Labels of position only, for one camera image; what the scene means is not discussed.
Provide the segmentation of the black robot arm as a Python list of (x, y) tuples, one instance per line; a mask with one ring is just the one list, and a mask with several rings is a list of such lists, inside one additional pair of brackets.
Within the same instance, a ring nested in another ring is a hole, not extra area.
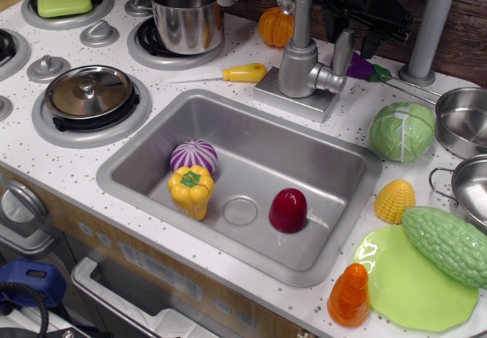
[(327, 39), (333, 43), (351, 21), (367, 28), (361, 57), (370, 59), (389, 40), (405, 43), (414, 17), (399, 0), (314, 0), (322, 8)]

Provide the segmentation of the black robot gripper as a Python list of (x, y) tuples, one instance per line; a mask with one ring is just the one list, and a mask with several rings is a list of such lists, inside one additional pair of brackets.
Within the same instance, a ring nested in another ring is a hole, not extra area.
[(399, 0), (314, 0), (322, 7), (326, 37), (335, 43), (350, 21), (368, 31), (361, 45), (361, 58), (371, 59), (387, 40), (405, 43), (414, 23)]

